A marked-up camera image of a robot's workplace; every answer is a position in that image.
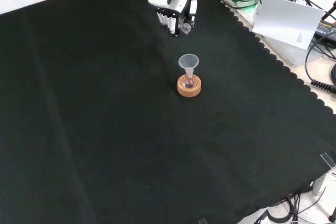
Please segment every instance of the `black cloth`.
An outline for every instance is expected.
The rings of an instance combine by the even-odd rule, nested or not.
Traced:
[[[331,109],[219,0],[181,38],[147,0],[49,0],[0,27],[1,223],[237,223],[336,150]]]

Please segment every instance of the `white table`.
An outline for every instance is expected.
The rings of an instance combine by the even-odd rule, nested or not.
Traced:
[[[329,10],[332,7],[332,4],[335,0],[312,0],[316,4],[320,5],[325,10]],[[233,10],[234,14],[238,17],[239,21],[243,22],[243,24],[252,30],[252,25],[236,10]],[[333,22],[333,19],[330,17],[326,20],[329,22]],[[281,55],[270,45],[270,43],[263,37],[257,35],[261,39],[261,42],[265,44],[265,47],[268,48],[272,54],[276,55],[278,60],[281,60],[283,64],[290,68],[290,70],[295,73],[299,79],[303,80],[306,85],[311,88],[311,91],[317,94],[318,98],[321,99],[326,106],[329,106],[333,109],[334,113],[336,113],[336,94],[332,94],[329,92],[322,91],[318,88],[315,88],[310,85],[310,80],[306,75],[306,71],[304,67],[294,68],[292,67]],[[330,80],[330,71],[336,62],[330,60],[327,57],[322,57],[317,59],[311,63],[308,63],[309,74],[313,79],[318,81],[322,81],[328,84],[332,84]]]

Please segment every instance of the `clear funnel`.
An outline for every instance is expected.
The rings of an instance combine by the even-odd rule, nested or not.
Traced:
[[[185,76],[182,79],[182,86],[185,88],[192,88],[197,84],[197,80],[194,77],[194,68],[197,67],[199,58],[196,55],[187,54],[179,58],[179,65],[185,69]]]

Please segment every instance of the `paper sheet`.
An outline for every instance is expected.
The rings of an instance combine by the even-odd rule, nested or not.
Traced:
[[[307,49],[324,11],[286,0],[261,0],[253,32]]]

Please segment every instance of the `wooden base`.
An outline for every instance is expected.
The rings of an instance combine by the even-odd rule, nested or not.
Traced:
[[[198,76],[194,75],[194,77],[197,80],[197,84],[190,89],[190,88],[186,88],[186,87],[182,86],[182,79],[183,79],[184,76],[185,76],[185,74],[182,75],[181,77],[179,77],[179,79],[177,81],[178,92],[181,95],[183,95],[184,97],[194,97],[194,96],[198,95],[199,92],[201,91],[201,84],[202,84],[200,78]]]

